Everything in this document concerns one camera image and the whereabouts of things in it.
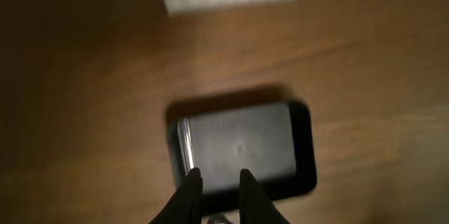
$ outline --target shiny metal edge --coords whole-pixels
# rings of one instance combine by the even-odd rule
[[[190,122],[184,118],[178,122],[177,133],[182,148],[182,158],[184,159],[185,171],[189,172],[195,167],[195,156],[192,147],[192,137],[190,135]]]

